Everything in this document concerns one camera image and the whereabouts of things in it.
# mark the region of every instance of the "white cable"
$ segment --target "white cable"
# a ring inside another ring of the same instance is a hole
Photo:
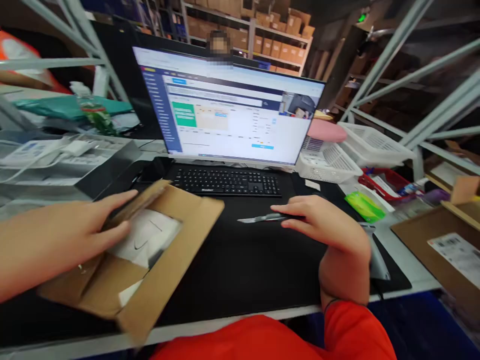
[[[25,165],[22,169],[20,169],[19,171],[17,171],[14,175],[10,176],[8,179],[6,180],[2,180],[0,181],[0,184],[5,184],[5,183],[8,183],[10,181],[12,181],[13,179],[17,178],[18,176],[20,176],[21,174],[23,174],[25,171],[27,171],[28,169],[30,169],[33,165],[35,165],[35,163],[37,161],[39,161],[40,159],[43,159],[44,157],[47,157],[48,155],[51,155],[52,153],[60,150],[60,149],[63,149],[63,148],[66,148],[68,145],[64,145],[64,146],[61,146],[61,147],[57,147],[55,149],[52,149],[52,151],[49,151],[45,154],[43,154],[42,156],[39,156],[37,157],[36,159],[34,159],[32,162],[28,163],[27,165]],[[69,157],[70,154],[68,153],[63,153],[61,154],[58,159],[54,162],[52,162],[50,165],[48,166],[45,166],[43,167],[43,169],[46,169],[46,168],[51,168],[52,166],[55,166],[57,165],[60,161],[62,161],[63,159]]]

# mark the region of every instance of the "small bottle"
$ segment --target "small bottle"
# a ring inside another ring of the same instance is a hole
[[[400,195],[400,196],[407,196],[409,194],[413,194],[428,182],[429,182],[429,180],[426,177],[424,177],[424,178],[422,178],[418,181],[409,183],[402,190],[400,190],[397,194]]]
[[[76,101],[80,109],[100,134],[120,136],[114,128],[107,109],[95,99],[88,86],[80,81],[70,81],[70,89],[76,95]]]

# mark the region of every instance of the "monitor screen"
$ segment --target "monitor screen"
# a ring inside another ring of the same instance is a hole
[[[133,52],[170,155],[295,165],[323,83],[166,51]]]

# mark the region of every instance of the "red plastic tray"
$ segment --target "red plastic tray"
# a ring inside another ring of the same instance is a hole
[[[363,168],[363,175],[358,178],[358,182],[362,185],[365,185],[367,188],[375,190],[378,195],[380,195],[385,201],[388,202],[398,202],[404,201],[406,199],[414,198],[416,195],[409,194],[407,196],[394,197],[389,195],[385,190],[378,186],[375,181],[373,181],[368,175],[367,172],[371,171],[369,168]],[[405,186],[410,184],[408,180],[405,180],[403,177],[398,175],[395,171],[389,168],[375,168],[371,172],[373,175],[385,174],[387,181],[395,187],[396,191],[402,190]]]

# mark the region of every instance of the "barcode label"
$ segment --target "barcode label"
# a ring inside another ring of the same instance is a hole
[[[480,251],[455,232],[427,241],[455,269],[480,289]]]

